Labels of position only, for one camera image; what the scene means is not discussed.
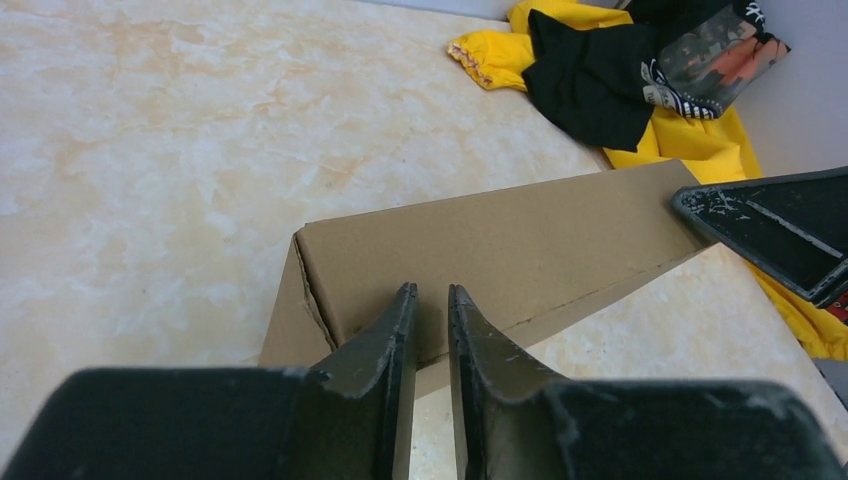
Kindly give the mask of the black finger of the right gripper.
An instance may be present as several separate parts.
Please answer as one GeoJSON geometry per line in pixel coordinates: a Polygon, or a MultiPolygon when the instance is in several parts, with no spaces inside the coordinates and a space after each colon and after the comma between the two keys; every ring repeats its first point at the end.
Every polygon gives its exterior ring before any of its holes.
{"type": "Polygon", "coordinates": [[[826,309],[847,294],[847,168],[684,187],[673,210],[826,309]]]}

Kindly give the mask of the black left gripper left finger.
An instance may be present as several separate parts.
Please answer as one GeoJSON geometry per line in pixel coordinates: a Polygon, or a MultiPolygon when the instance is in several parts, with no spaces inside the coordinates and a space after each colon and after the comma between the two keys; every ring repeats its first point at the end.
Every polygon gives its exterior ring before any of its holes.
{"type": "Polygon", "coordinates": [[[68,377],[7,479],[405,479],[418,292],[311,367],[97,368],[68,377]]]}

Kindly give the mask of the brown cardboard box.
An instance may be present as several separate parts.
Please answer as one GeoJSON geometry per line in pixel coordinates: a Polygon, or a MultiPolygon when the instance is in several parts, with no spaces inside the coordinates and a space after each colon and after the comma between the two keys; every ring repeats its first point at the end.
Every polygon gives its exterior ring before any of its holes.
{"type": "Polygon", "coordinates": [[[292,236],[259,364],[316,364],[409,282],[427,395],[449,382],[451,285],[532,346],[704,250],[670,206],[694,184],[669,160],[309,223],[292,236]]]}

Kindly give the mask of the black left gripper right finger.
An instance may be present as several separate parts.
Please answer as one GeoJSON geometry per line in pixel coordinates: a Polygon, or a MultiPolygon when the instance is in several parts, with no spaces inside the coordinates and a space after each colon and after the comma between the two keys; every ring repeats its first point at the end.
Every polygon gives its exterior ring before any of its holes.
{"type": "Polygon", "coordinates": [[[448,293],[461,479],[843,479],[807,405],[758,380],[576,380],[448,293]]]}

